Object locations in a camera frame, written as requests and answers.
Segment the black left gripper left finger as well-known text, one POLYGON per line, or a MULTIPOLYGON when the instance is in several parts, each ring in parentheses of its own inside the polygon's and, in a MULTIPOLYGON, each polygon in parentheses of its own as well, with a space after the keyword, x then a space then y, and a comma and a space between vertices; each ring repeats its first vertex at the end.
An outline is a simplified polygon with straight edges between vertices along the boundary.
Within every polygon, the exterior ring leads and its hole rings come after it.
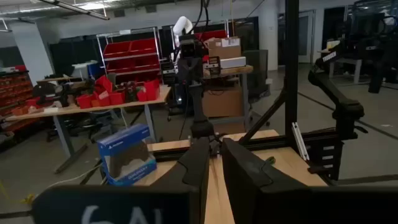
POLYGON ((155 197, 156 223, 203 223, 206 213, 210 142, 201 138, 150 187, 155 197))

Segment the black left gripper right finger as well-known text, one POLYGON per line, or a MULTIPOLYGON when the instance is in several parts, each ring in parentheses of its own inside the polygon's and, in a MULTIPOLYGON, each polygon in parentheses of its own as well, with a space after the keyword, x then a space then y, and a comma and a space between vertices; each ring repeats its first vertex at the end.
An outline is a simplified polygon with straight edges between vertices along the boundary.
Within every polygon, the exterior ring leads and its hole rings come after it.
POLYGON ((306 185, 226 138, 223 175, 235 223, 290 223, 304 214, 306 185))

